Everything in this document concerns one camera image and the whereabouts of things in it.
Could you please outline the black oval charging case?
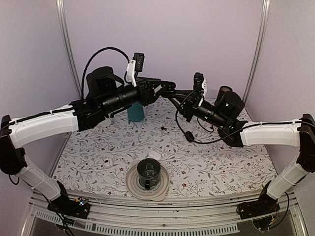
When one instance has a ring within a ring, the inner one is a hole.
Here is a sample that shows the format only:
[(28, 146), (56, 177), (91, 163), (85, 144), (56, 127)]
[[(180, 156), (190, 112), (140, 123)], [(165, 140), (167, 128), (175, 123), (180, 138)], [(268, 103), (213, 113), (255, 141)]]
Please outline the black oval charging case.
[(176, 95), (176, 91), (174, 89), (166, 89), (161, 93), (161, 96), (164, 98), (173, 98)]

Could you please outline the small black earbud case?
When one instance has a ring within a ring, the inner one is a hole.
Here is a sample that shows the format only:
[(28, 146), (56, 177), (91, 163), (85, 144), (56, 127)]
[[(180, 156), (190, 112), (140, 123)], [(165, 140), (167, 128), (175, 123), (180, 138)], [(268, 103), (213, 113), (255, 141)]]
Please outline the small black earbud case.
[(186, 137), (188, 142), (194, 141), (194, 135), (190, 131), (185, 132), (185, 137)]

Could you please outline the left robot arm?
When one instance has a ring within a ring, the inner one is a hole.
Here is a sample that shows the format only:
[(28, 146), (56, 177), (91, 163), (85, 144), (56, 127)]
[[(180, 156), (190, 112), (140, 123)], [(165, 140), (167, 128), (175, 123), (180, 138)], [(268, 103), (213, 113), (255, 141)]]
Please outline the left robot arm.
[(62, 183), (49, 178), (30, 161), (24, 145), (57, 134), (92, 129), (132, 104), (139, 102), (147, 106), (176, 87), (174, 82), (137, 78), (137, 72), (132, 68), (126, 73), (132, 79), (129, 85), (125, 85), (111, 67), (100, 67), (87, 75), (89, 92), (83, 100), (24, 118), (3, 116), (0, 125), (1, 171), (20, 178), (41, 192), (62, 213), (70, 213), (77, 203), (69, 199)]

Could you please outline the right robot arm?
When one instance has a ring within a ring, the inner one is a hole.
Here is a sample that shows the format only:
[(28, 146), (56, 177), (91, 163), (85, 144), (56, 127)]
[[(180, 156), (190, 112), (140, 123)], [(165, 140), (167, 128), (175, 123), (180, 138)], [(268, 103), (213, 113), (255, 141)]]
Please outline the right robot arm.
[(237, 119), (245, 104), (230, 87), (222, 86), (214, 105), (198, 90), (173, 90), (163, 94), (187, 121), (193, 116), (217, 127), (220, 139), (231, 147), (285, 145), (299, 147), (299, 154), (279, 176), (270, 181), (254, 204), (265, 214), (277, 199), (308, 173), (315, 171), (315, 121), (310, 114), (279, 122), (247, 122)]

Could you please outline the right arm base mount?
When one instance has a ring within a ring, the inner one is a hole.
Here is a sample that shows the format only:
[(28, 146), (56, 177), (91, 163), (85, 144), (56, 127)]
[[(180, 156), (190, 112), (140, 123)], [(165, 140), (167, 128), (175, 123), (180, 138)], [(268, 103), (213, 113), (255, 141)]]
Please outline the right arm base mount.
[(248, 219), (265, 214), (273, 213), (280, 210), (277, 201), (256, 200), (251, 202), (243, 202), (237, 205), (236, 212), (241, 219)]

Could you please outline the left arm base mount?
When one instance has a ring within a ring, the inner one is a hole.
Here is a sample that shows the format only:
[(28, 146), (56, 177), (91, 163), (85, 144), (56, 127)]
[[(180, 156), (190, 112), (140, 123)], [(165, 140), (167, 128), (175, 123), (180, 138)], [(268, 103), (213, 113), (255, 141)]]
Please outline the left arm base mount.
[(91, 205), (89, 203), (80, 203), (80, 201), (71, 200), (69, 198), (59, 197), (48, 204), (48, 210), (72, 216), (81, 219), (87, 219), (90, 213)]

